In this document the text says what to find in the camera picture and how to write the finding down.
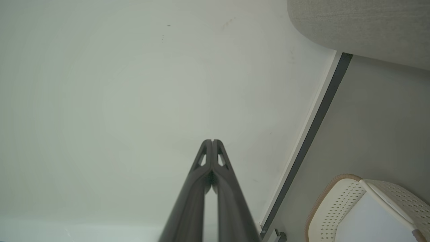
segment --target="fabric cushion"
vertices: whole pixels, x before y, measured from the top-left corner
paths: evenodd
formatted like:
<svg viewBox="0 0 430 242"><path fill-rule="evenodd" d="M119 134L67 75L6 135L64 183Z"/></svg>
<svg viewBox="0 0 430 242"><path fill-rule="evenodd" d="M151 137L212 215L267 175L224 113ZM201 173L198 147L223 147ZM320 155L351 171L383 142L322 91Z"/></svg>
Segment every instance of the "fabric cushion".
<svg viewBox="0 0 430 242"><path fill-rule="evenodd" d="M287 8L315 43L430 70L428 0L288 0Z"/></svg>

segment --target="gray floor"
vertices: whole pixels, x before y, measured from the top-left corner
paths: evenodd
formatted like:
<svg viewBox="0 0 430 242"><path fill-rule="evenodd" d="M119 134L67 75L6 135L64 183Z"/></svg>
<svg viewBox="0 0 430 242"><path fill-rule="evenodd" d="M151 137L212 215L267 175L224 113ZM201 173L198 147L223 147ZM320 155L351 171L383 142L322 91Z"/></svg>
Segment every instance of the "gray floor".
<svg viewBox="0 0 430 242"><path fill-rule="evenodd" d="M344 173L399 184L430 204L429 71L353 57L269 233L304 241L311 207Z"/></svg>

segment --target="white perforated basket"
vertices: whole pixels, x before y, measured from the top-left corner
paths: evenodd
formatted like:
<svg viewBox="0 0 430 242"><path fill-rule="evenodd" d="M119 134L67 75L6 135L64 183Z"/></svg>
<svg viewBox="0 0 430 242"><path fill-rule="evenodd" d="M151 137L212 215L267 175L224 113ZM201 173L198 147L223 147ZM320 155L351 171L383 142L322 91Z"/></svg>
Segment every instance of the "white perforated basket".
<svg viewBox="0 0 430 242"><path fill-rule="evenodd" d="M430 242L429 205L396 184L351 174L335 177L319 196L306 221L306 241L334 242L339 223L366 192L417 241Z"/></svg>

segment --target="perforated pattern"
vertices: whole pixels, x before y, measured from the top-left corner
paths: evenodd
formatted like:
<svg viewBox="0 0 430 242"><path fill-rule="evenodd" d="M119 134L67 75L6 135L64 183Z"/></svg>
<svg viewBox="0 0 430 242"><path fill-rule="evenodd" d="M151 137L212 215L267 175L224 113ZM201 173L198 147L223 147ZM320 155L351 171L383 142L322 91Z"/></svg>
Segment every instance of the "perforated pattern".
<svg viewBox="0 0 430 242"><path fill-rule="evenodd" d="M337 194L335 202L328 209L327 215L321 224L320 242L333 242L335 240L339 223L364 193L365 190L361 187L360 183L353 181Z"/></svg>
<svg viewBox="0 0 430 242"><path fill-rule="evenodd" d="M366 180L379 188L414 221L427 241L430 241L430 206L403 187L384 181Z"/></svg>

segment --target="gray upholstered furniture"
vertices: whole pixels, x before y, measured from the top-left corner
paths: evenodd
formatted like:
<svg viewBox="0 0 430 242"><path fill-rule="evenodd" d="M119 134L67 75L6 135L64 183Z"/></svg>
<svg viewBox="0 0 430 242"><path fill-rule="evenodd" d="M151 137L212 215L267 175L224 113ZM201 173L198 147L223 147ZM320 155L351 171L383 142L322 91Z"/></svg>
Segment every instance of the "gray upholstered furniture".
<svg viewBox="0 0 430 242"><path fill-rule="evenodd" d="M430 70L430 0L287 0L293 25L331 49Z"/></svg>

